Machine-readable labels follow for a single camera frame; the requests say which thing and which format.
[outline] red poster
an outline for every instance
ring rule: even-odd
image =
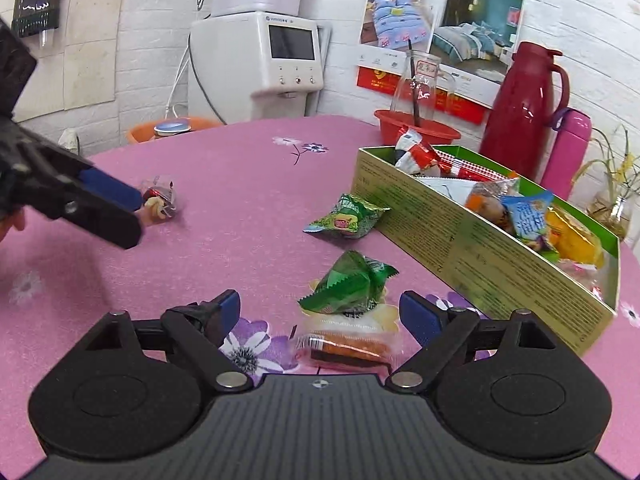
[[[381,92],[383,94],[393,95],[396,91],[396,84],[400,80],[400,76],[382,72],[381,70],[373,70],[370,68],[358,67],[358,80],[356,85],[361,88]],[[438,99],[436,101],[436,110],[441,112],[445,109],[447,93],[438,89]],[[469,101],[458,95],[451,97],[449,114],[459,117],[473,124],[482,124],[484,114],[489,110],[478,103]]]

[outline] bed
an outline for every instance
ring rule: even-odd
[[[491,60],[500,57],[502,45],[497,35],[475,23],[457,27],[438,27],[433,33],[433,44],[449,55],[453,64],[467,59]]]
[[[429,30],[412,0],[375,0],[373,24],[382,48],[401,48],[428,39]]]

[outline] blue bedding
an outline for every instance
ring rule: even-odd
[[[463,27],[438,27],[433,44],[443,50],[454,63],[467,59],[487,59],[495,55],[495,41],[482,30],[463,32]]]
[[[375,0],[373,24],[378,46],[399,48],[428,38],[427,27],[411,0]]]

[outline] red checkered wrapper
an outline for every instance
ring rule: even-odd
[[[435,150],[442,163],[439,165],[443,171],[448,171],[452,176],[464,178],[465,180],[475,180],[476,182],[491,182],[492,180],[504,180],[506,177],[497,171],[488,170],[484,166],[479,166],[466,160],[455,158],[449,153]]]

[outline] red plastic bowl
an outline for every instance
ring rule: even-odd
[[[411,126],[429,144],[451,144],[460,138],[459,131],[437,121],[423,119],[420,121],[420,127],[417,127],[413,126],[414,117],[404,112],[376,110],[373,114],[380,120],[380,131],[385,146],[396,145],[400,138],[400,129],[405,125]]]

